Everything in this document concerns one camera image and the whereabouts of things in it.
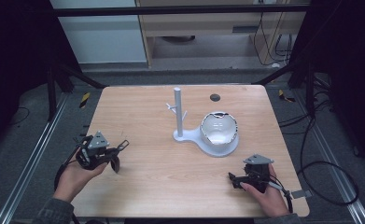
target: white base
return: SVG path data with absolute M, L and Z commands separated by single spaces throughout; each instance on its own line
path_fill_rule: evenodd
M 173 136 L 177 142 L 195 143 L 205 154 L 212 157 L 226 157 L 230 155 L 237 148 L 239 140 L 239 136 L 237 134 L 234 140 L 225 147 L 210 146 L 202 139 L 200 126 L 194 130 L 183 130 L 182 137 L 179 137 L 177 130 L 175 130 Z

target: white stand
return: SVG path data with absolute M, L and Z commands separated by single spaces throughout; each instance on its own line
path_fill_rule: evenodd
M 238 146 L 239 136 L 235 136 L 234 140 L 226 146 L 209 145 L 201 137 L 200 126 L 194 130 L 184 130 L 182 121 L 185 118 L 187 112 L 182 116 L 182 104 L 181 104 L 181 90 L 174 88 L 175 105 L 168 105 L 168 109 L 171 109 L 176 114 L 176 130 L 173 133 L 173 137 L 177 142 L 192 142 L 195 143 L 205 154 L 212 157 L 226 157 Z

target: human hand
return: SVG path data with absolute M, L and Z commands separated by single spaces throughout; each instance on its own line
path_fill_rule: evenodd
M 275 171 L 271 164 L 269 164 L 269 172 L 272 180 L 275 180 L 274 177 Z M 275 189 L 271 186 L 267 186 L 266 191 L 261 193 L 257 189 L 255 189 L 252 185 L 247 183 L 240 183 L 241 187 L 247 192 L 249 192 L 260 204 L 261 209 L 264 214 L 268 217 L 281 217 L 284 215 L 288 215 L 289 211 L 287 206 L 285 205 L 284 199 L 281 195 L 279 189 Z
M 97 166 L 94 170 L 85 170 L 77 161 L 70 161 L 60 176 L 53 198 L 71 203 L 86 184 L 94 177 L 100 175 L 106 166 L 107 163 L 105 162 Z

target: white vertical rod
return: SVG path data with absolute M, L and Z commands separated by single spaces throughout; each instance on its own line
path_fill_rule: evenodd
M 183 127 L 182 127 L 182 104 L 181 104 L 181 89 L 178 87 L 174 88 L 174 97 L 175 97 L 175 112 L 176 112 L 176 127 L 178 137 L 183 136 Z

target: table top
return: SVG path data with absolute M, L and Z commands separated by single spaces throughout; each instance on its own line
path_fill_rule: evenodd
M 181 89 L 184 129 L 204 116 L 225 111 L 237 121 L 239 144 L 227 157 L 203 153 L 194 143 L 177 142 L 174 87 Z M 213 102 L 216 93 L 220 100 Z M 101 131 L 111 147 L 130 142 L 119 154 L 116 174 L 108 165 L 73 200 L 77 217 L 263 217 L 247 192 L 234 189 L 228 172 L 245 175 L 243 160 L 260 154 L 273 159 L 287 190 L 299 190 L 296 172 L 269 97 L 257 85 L 107 87 L 88 134 Z M 292 201 L 300 217 L 309 214 L 304 198 Z

